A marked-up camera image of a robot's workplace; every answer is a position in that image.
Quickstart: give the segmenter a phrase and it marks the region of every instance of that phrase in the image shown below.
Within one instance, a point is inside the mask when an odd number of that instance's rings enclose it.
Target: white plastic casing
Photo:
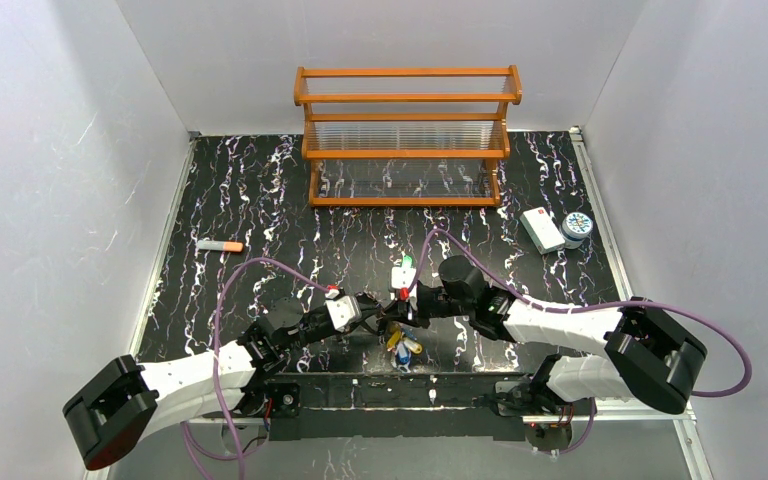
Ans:
[[[564,309],[575,305],[535,303]],[[617,310],[596,310],[587,313],[547,313],[515,300],[508,309],[505,328],[517,343],[542,342],[572,348],[607,358],[605,333],[613,332],[622,318]]]
[[[564,246],[564,237],[558,231],[558,227],[549,216],[545,208],[535,208],[529,210],[519,217],[531,241],[537,246],[537,251],[541,254],[560,250]]]
[[[395,294],[398,295],[399,290],[403,288],[408,288],[410,286],[410,282],[413,281],[413,277],[415,276],[416,276],[415,268],[393,267],[390,270],[390,290],[392,290],[393,292],[396,292]],[[410,291],[410,298],[416,299],[415,286]]]
[[[172,362],[142,363],[143,380],[157,390],[157,410],[141,439],[177,423],[219,411],[213,388],[213,352],[204,352]],[[254,374],[245,347],[231,342],[219,349],[219,384],[229,408],[243,398],[242,388]]]
[[[552,367],[546,385],[566,402],[590,397],[634,397],[614,364],[595,355],[561,357]]]
[[[337,300],[326,300],[325,307],[328,309],[334,330],[342,331],[350,322],[360,318],[360,307],[351,295],[344,295]]]

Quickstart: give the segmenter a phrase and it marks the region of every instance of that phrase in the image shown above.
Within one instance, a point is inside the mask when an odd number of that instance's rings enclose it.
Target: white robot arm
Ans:
[[[445,260],[438,271],[442,287],[419,283],[408,290],[415,270],[394,269],[394,300],[386,307],[336,287],[325,305],[309,312],[291,302],[273,305],[219,350],[219,383],[227,403],[239,408],[260,401],[258,388],[286,366],[292,350],[358,326],[370,328],[368,318],[378,320],[377,333],[383,335],[392,321],[427,328],[432,318],[466,315],[491,340],[543,342],[589,354],[551,355],[534,375],[506,382],[510,388],[489,396],[487,404],[504,405],[508,415],[556,414],[592,397],[637,398],[667,413],[684,411],[707,352],[663,311],[548,313],[546,307],[574,305],[536,300],[538,308],[528,305],[491,287],[461,256]],[[171,362],[137,364],[130,355],[111,361],[63,408],[86,467],[111,465],[148,435],[219,411],[212,367],[213,352]]]

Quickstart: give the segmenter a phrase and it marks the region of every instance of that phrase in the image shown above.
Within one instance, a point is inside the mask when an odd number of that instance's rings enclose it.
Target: cable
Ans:
[[[196,466],[196,469],[199,471],[202,478],[205,480],[213,480],[213,477],[207,473],[207,470],[204,469],[204,465],[201,464],[196,457],[195,452],[193,452],[195,441],[193,441],[192,436],[188,437],[188,435],[190,435],[190,430],[187,427],[187,422],[181,422],[181,431],[184,433],[184,446],[187,447],[187,454],[190,456],[190,460],[193,461],[193,465]]]
[[[591,398],[590,399],[590,418],[587,419],[587,426],[584,427],[584,433],[582,433],[581,436],[578,437],[578,440],[576,440],[575,443],[573,443],[572,445],[570,445],[569,447],[563,450],[558,451],[558,454],[564,455],[582,446],[584,444],[584,441],[587,440],[587,437],[590,436],[590,430],[593,429],[593,422],[595,420],[596,420],[596,399]]]
[[[188,422],[181,422],[181,429],[184,434],[184,439],[187,441],[187,443],[196,449],[199,453],[204,455],[207,458],[211,458],[213,460],[219,460],[220,462],[230,462],[231,460],[236,460],[236,455],[220,455],[218,453],[213,453],[210,450],[204,448],[201,446],[200,443],[198,443],[193,436],[193,432],[190,430],[190,424]],[[255,447],[254,450],[251,452],[247,451],[246,448],[243,449],[243,453],[245,457],[248,457],[249,455],[254,455],[258,450],[260,450],[260,447],[263,445],[258,445]]]
[[[266,440],[266,436],[262,436],[262,437],[254,437],[254,438],[252,438],[251,440],[249,440],[249,443],[247,443],[247,444],[246,444],[246,446],[245,446],[245,448],[243,448],[243,453],[246,453],[246,450],[248,450],[248,449],[249,449],[249,447],[251,447],[251,444],[252,444],[252,443],[254,443],[254,442],[256,442],[256,441],[258,441],[258,440]]]
[[[277,260],[272,260],[271,258],[264,258],[264,257],[256,257],[256,258],[246,260],[239,266],[235,267],[234,271],[231,273],[231,276],[222,286],[222,291],[219,293],[219,299],[216,302],[216,310],[214,310],[213,312],[213,390],[216,392],[216,399],[219,401],[219,409],[222,410],[222,416],[225,417],[225,422],[228,424],[228,429],[231,431],[231,438],[234,439],[234,449],[238,453],[242,453],[243,451],[242,445],[240,444],[240,436],[237,434],[237,427],[234,425],[234,419],[231,418],[231,410],[228,408],[228,404],[225,401],[225,395],[222,394],[222,385],[220,384],[220,381],[219,381],[219,347],[220,347],[219,332],[220,332],[220,323],[222,320],[222,305],[225,303],[225,296],[228,294],[228,291],[231,289],[231,286],[234,284],[234,282],[237,281],[237,278],[239,278],[239,276],[249,266],[254,265],[255,263],[267,263],[269,265],[278,267],[284,272],[289,273],[290,275],[295,277],[297,280],[303,283],[306,283],[307,285],[323,293],[328,293],[327,288],[323,287],[322,285],[319,285],[313,280],[296,272],[292,268],[284,265],[283,263]],[[244,457],[245,457],[244,455],[236,455],[237,463],[239,465],[240,480],[245,479],[245,476],[246,476],[246,463],[245,463]],[[190,458],[193,459],[193,462],[196,464],[196,467],[200,468],[199,471],[203,470],[203,467],[201,467],[201,465],[198,463],[198,459],[195,458],[195,455],[191,455]]]
[[[487,267],[485,267],[481,262],[479,262],[478,259],[475,258],[475,256],[472,254],[472,252],[470,252],[469,249],[467,249],[463,244],[457,241],[457,239],[455,239],[455,237],[452,236],[452,234],[439,228],[432,229],[430,232],[428,232],[428,235],[426,235],[425,241],[422,244],[422,253],[420,253],[420,256],[419,256],[419,263],[416,267],[416,275],[414,276],[413,281],[411,281],[411,284],[410,284],[410,287],[408,287],[408,290],[413,289],[413,287],[416,286],[417,282],[419,282],[420,272],[422,272],[422,268],[425,266],[425,263],[428,261],[428,250],[431,244],[431,239],[434,237],[434,235],[437,235],[437,234],[442,234],[448,237],[449,240],[451,240],[452,243],[454,243],[455,246],[457,246],[463,252],[464,256],[473,263],[473,265],[475,265],[479,270],[484,272],[499,286],[503,287],[505,290],[510,292],[510,294],[516,297],[517,300],[522,301],[523,303],[534,308],[535,310],[541,310],[548,313],[573,314],[573,313],[585,313],[585,312],[592,312],[594,310],[605,310],[610,308],[622,308],[622,307],[657,308],[660,310],[673,312],[683,317],[689,318],[713,330],[718,335],[723,337],[727,342],[729,342],[731,346],[734,347],[735,351],[737,351],[737,354],[740,355],[740,360],[743,362],[743,378],[741,378],[740,381],[737,384],[735,384],[733,387],[726,388],[724,390],[715,390],[715,391],[694,390],[693,392],[691,392],[692,395],[695,395],[697,397],[705,397],[705,398],[727,397],[729,395],[734,395],[735,393],[746,388],[746,386],[749,385],[749,381],[752,379],[752,361],[749,359],[749,354],[746,352],[746,349],[744,349],[743,346],[740,344],[740,342],[738,342],[737,339],[734,338],[730,333],[726,332],[725,330],[723,330],[722,327],[720,327],[719,325],[717,325],[716,323],[710,320],[702,318],[696,315],[695,313],[689,312],[683,308],[674,307],[672,305],[667,305],[664,303],[644,302],[639,300],[625,300],[620,302],[599,303],[599,304],[590,305],[587,307],[562,308],[562,307],[543,306],[540,303],[538,303],[538,301],[536,301],[535,299],[519,293],[512,286],[505,283],[496,274],[491,272]]]
[[[574,416],[575,416],[575,404],[571,403],[570,404],[570,416],[569,416],[569,418],[567,418],[567,421],[564,422],[563,424],[564,425],[569,425],[570,423],[572,423],[572,417],[574,417]]]
[[[266,406],[266,413],[263,414],[263,428],[269,433],[269,413],[272,412],[272,399],[269,399],[269,405]]]

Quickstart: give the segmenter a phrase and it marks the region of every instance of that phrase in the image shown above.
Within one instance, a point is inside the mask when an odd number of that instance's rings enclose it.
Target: black marble surface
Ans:
[[[255,256],[277,259],[320,284],[367,291],[386,301],[393,261],[414,258],[426,232],[448,229],[512,285],[556,302],[591,304],[618,295],[599,238],[577,250],[542,256],[517,217],[544,206],[558,223],[566,213],[592,216],[569,136],[564,132],[511,134],[511,157],[499,171],[500,208],[357,209],[308,207],[309,165],[301,159],[301,136],[203,137],[197,140],[175,228],[140,345],[143,362],[174,360],[205,351],[209,317],[219,286],[231,269]],[[235,240],[243,254],[196,250],[198,239]],[[457,253],[434,239],[432,271]],[[222,342],[235,339],[264,307],[295,296],[320,305],[319,292],[271,267],[255,266],[232,288],[224,307]],[[465,318],[432,321],[413,329],[425,346],[414,356],[414,372],[533,371],[556,347],[513,345],[477,335]],[[383,340],[357,330],[347,338],[310,345],[289,368],[299,372],[392,373]]]

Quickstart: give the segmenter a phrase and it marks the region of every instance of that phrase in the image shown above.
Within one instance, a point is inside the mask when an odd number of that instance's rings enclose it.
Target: round container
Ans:
[[[561,234],[566,248],[578,248],[592,231],[593,220],[581,212],[570,213],[561,222]]]

